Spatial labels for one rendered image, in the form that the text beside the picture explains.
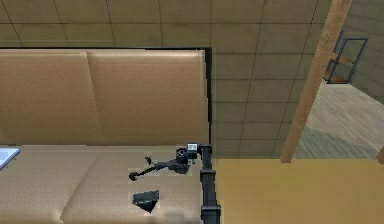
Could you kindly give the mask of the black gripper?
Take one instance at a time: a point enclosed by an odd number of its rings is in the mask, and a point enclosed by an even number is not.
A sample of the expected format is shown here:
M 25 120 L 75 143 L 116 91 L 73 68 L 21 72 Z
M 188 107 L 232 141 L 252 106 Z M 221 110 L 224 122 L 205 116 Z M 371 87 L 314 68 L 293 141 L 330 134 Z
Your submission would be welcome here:
M 176 150 L 176 158 L 167 162 L 155 162 L 151 157 L 144 157 L 148 165 L 153 165 L 141 172 L 131 172 L 129 174 L 129 179 L 131 181 L 136 181 L 139 176 L 143 176 L 152 171 L 159 171 L 161 169 L 167 168 L 171 171 L 174 171 L 178 174 L 187 174 L 190 168 L 188 161 L 188 153 L 185 148 L 179 148 Z

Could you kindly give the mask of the black phone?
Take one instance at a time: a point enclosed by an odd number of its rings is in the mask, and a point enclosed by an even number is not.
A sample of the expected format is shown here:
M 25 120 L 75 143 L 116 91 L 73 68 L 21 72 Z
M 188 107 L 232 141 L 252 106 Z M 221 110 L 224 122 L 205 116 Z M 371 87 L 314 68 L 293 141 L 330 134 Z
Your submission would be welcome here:
M 151 213 L 159 201 L 159 197 L 160 193 L 158 190 L 139 192 L 133 195 L 132 203 L 142 210 Z

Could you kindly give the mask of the tan sofa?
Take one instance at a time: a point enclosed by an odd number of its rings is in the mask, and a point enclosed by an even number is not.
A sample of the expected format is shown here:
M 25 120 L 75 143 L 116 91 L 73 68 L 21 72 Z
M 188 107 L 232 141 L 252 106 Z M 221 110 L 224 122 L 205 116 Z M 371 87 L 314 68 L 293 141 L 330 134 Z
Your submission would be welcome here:
M 201 50 L 1 49 L 0 224 L 200 224 L 197 167 L 129 174 L 207 143 L 208 116 Z

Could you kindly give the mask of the dark metal shelf wooden boards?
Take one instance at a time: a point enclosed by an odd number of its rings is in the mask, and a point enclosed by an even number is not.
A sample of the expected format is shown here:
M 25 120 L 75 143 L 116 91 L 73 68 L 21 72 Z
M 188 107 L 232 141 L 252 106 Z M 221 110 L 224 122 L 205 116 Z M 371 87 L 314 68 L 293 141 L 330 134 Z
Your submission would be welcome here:
M 351 56 L 344 54 L 349 42 L 358 42 L 360 45 L 358 51 Z M 367 43 L 367 37 L 345 37 L 344 30 L 341 30 L 325 69 L 323 80 L 327 84 L 349 84 L 355 74 Z M 349 69 L 348 73 L 338 74 L 336 70 L 339 65 L 347 66 Z

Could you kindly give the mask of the brown wooden door frame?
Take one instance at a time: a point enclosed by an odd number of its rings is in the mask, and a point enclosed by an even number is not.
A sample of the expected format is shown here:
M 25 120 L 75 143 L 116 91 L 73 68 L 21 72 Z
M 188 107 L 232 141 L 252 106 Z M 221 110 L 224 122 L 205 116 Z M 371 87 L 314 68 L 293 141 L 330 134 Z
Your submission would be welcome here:
M 323 75 L 353 0 L 332 0 L 314 58 L 289 129 L 280 162 L 289 164 L 294 157 L 300 137 L 314 104 Z

